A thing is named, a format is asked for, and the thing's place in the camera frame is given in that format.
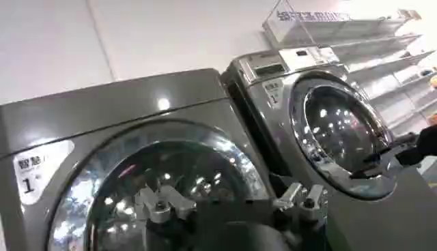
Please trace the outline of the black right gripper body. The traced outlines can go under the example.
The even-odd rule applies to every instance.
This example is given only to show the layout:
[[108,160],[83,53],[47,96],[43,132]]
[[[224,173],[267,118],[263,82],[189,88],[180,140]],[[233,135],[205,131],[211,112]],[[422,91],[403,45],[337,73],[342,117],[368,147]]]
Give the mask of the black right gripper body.
[[417,149],[423,158],[436,156],[436,125],[421,130],[417,140]]

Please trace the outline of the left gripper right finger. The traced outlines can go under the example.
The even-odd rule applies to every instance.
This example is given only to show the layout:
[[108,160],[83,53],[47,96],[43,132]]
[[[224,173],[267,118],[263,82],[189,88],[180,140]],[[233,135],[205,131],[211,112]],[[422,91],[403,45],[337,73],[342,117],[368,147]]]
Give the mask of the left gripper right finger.
[[328,191],[320,184],[306,188],[294,182],[272,204],[275,209],[283,213],[294,213],[304,221],[324,222],[328,214]]

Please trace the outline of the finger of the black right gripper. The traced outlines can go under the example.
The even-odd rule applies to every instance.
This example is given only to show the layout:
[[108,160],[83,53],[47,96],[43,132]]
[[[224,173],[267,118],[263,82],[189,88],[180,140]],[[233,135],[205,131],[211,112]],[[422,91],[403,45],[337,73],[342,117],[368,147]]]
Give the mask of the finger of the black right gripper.
[[414,166],[423,160],[423,155],[417,149],[407,149],[397,153],[395,157],[403,166]]

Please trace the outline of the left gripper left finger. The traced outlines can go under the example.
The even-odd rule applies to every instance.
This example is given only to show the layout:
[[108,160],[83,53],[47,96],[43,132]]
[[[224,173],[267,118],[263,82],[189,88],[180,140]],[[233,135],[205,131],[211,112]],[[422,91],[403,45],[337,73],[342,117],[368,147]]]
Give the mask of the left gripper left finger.
[[135,195],[135,213],[156,224],[168,222],[172,211],[179,219],[186,220],[196,207],[195,201],[182,196],[169,185],[161,186],[156,191],[146,186]]

